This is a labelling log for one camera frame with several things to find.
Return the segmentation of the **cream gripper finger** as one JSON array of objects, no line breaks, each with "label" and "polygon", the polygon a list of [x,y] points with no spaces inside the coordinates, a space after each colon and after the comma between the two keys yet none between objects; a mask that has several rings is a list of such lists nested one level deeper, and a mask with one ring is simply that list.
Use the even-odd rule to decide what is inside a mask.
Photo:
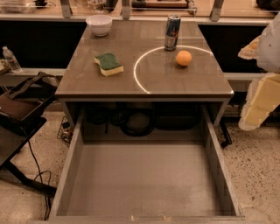
[{"label": "cream gripper finger", "polygon": [[280,74],[267,73],[248,87],[246,102],[238,123],[241,130],[255,130],[280,105]]},{"label": "cream gripper finger", "polygon": [[258,46],[260,36],[254,38],[248,45],[238,52],[238,57],[245,60],[256,60],[258,58]]}]

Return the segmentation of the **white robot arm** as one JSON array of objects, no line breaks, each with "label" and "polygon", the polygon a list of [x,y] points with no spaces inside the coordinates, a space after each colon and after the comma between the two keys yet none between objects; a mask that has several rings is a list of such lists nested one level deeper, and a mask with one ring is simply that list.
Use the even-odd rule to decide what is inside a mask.
[{"label": "white robot arm", "polygon": [[280,13],[260,36],[238,52],[238,56],[255,59],[257,66],[267,72],[262,78],[251,81],[241,111],[239,127],[255,130],[280,105]]}]

